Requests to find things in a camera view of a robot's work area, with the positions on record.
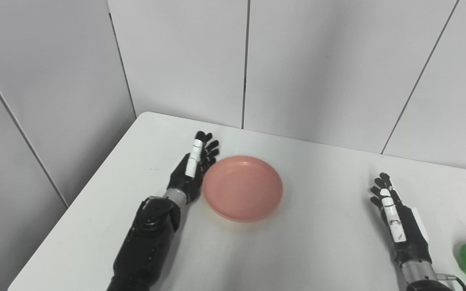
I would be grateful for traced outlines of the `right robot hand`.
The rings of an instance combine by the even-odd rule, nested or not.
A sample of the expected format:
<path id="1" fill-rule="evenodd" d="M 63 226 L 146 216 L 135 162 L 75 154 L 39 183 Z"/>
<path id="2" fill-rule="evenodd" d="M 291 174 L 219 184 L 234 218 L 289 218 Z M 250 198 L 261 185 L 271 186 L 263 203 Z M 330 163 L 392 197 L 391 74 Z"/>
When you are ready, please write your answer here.
<path id="1" fill-rule="evenodd" d="M 408 261 L 432 263 L 428 241 L 422 233 L 416 212 L 403 204 L 390 176 L 380 173 L 370 188 L 370 201 L 379 210 L 392 240 L 392 256 L 402 266 Z"/>

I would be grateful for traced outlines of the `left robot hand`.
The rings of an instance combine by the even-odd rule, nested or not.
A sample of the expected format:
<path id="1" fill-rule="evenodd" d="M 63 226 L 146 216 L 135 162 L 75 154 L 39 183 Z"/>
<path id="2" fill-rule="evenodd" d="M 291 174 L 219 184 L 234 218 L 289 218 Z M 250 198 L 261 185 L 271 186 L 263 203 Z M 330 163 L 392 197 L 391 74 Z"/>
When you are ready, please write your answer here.
<path id="1" fill-rule="evenodd" d="M 170 175 L 167 190 L 178 192 L 179 198 L 173 199 L 176 204 L 188 205 L 197 199 L 205 174 L 216 163 L 219 145 L 212 133 L 197 132 L 192 150 L 185 154 Z"/>

